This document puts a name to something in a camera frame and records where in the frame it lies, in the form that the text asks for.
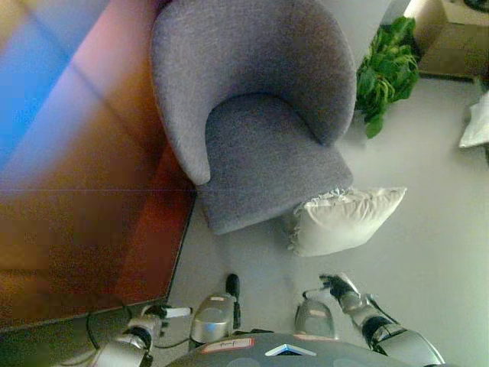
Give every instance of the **black cable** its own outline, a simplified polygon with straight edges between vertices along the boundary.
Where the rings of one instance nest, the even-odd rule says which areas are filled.
[[[119,298],[116,298],[116,299],[121,304],[122,308],[127,312],[128,320],[131,320],[133,317],[131,309],[124,302],[122,302],[121,299],[119,299]],[[86,328],[86,333],[90,339],[90,342],[93,345],[93,348],[95,348],[97,351],[100,349],[100,345],[99,345],[99,343],[97,343],[95,337],[93,336],[93,331],[92,331],[92,328],[90,327],[90,317],[91,316],[92,316],[91,312],[89,312],[89,314],[86,315],[85,328]],[[82,363],[88,362],[96,354],[96,351],[94,353],[90,354],[89,356],[87,356],[85,359],[82,359],[79,362],[76,362],[76,363],[60,363],[60,365],[62,365],[63,367],[72,367],[75,365],[81,365]]]
[[[88,334],[89,339],[90,339],[90,342],[92,343],[93,347],[96,350],[99,350],[100,349],[100,345],[95,340],[95,337],[93,336],[92,329],[90,328],[90,317],[91,316],[92,316],[92,313],[91,312],[89,312],[89,314],[86,315],[86,322],[85,322],[86,333]]]
[[[82,363],[88,362],[91,358],[93,358],[95,353],[96,352],[91,353],[88,357],[82,359],[79,362],[76,362],[76,363],[60,363],[60,365],[62,365],[63,367],[73,367],[75,365],[81,365]]]
[[[170,344],[169,346],[154,346],[154,347],[158,348],[158,349],[171,349],[171,348],[175,348],[176,346],[179,346],[181,344],[184,344],[184,343],[188,342],[189,340],[190,340],[190,338],[186,338],[182,341],[179,341],[178,343]]]

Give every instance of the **gray floor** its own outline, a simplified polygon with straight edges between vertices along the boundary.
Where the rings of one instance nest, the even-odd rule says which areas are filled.
[[[359,248],[296,257],[287,251],[280,220],[216,236],[197,203],[170,303],[198,307],[236,272],[242,329],[288,332],[301,293],[319,285],[317,275],[344,271],[405,326],[438,346],[447,362],[489,365],[489,171],[482,148],[457,148],[465,108],[478,93],[469,83],[420,80],[409,100],[392,106],[378,137],[367,141],[356,122],[338,143],[357,188],[408,188],[397,211]],[[324,301],[340,337],[363,346],[332,300]],[[174,323],[167,341],[188,330],[188,321]],[[155,365],[185,350],[158,353]]]

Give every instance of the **plant leaf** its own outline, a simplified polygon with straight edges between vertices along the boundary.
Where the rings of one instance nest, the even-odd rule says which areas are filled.
[[[372,139],[379,132],[381,132],[382,127],[384,126],[384,118],[382,115],[376,115],[372,120],[367,123],[365,127],[365,134],[367,138]]]
[[[360,96],[366,96],[374,90],[375,82],[377,81],[377,74],[371,67],[366,68],[361,72],[358,78],[358,91],[357,94]]]
[[[390,26],[390,33],[392,34],[392,39],[390,40],[390,46],[399,44],[404,40],[404,38],[411,35],[416,26],[414,18],[399,17]]]
[[[389,81],[394,81],[399,69],[400,68],[392,60],[384,59],[379,64],[377,71],[384,75]]]

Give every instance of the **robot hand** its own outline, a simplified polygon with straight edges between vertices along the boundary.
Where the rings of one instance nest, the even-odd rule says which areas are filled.
[[[372,296],[361,294],[345,274],[324,274],[319,279],[373,351],[413,365],[444,363],[428,340],[416,331],[405,329],[383,312]]]

